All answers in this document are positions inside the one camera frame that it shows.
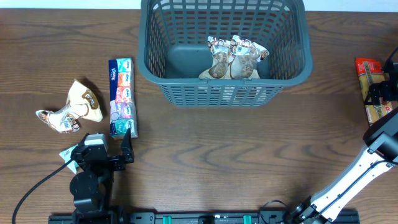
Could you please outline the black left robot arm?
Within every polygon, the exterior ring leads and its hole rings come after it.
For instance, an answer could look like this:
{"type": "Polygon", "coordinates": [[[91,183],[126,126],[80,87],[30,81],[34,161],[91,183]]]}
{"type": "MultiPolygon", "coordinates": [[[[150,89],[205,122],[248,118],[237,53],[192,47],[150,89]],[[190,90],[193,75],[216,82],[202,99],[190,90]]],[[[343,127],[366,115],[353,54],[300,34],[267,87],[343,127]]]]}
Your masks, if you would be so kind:
{"type": "Polygon", "coordinates": [[[104,134],[86,134],[72,150],[71,158],[82,169],[70,182],[76,210],[73,223],[129,223],[120,206],[111,206],[114,173],[134,162],[131,131],[123,137],[121,155],[108,155],[104,134]]]}

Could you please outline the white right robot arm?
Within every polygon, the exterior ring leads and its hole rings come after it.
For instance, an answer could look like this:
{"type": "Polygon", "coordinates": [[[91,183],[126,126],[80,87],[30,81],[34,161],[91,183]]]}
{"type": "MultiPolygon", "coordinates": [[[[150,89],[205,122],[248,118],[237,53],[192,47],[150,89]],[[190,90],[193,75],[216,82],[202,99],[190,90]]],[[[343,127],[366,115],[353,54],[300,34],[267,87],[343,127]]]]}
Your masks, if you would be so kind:
{"type": "Polygon", "coordinates": [[[291,214],[292,223],[333,223],[365,186],[397,165],[397,64],[357,58],[356,69],[368,117],[364,146],[355,160],[325,189],[291,214]]]}

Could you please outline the San Remo spaghetti packet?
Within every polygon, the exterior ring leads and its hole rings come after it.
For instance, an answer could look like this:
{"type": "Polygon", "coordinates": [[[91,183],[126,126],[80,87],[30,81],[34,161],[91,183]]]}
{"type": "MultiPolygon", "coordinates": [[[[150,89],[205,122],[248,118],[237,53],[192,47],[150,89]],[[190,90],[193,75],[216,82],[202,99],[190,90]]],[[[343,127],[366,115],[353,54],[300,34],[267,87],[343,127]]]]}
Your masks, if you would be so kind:
{"type": "Polygon", "coordinates": [[[380,61],[370,58],[356,58],[355,65],[366,116],[369,125],[372,126],[376,121],[393,110],[392,103],[383,100],[380,93],[375,88],[371,88],[373,84],[387,81],[387,77],[382,71],[380,61]]]}

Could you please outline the Kleenex tissue multipack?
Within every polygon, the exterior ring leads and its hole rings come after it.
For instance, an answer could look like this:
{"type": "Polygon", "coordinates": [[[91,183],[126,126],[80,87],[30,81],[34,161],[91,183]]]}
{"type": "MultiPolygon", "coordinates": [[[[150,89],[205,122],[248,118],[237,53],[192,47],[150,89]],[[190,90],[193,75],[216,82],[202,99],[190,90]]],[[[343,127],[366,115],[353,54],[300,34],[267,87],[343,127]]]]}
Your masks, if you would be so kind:
{"type": "Polygon", "coordinates": [[[110,91],[110,135],[123,138],[128,130],[138,137],[134,101],[134,64],[132,58],[108,60],[110,91]]]}

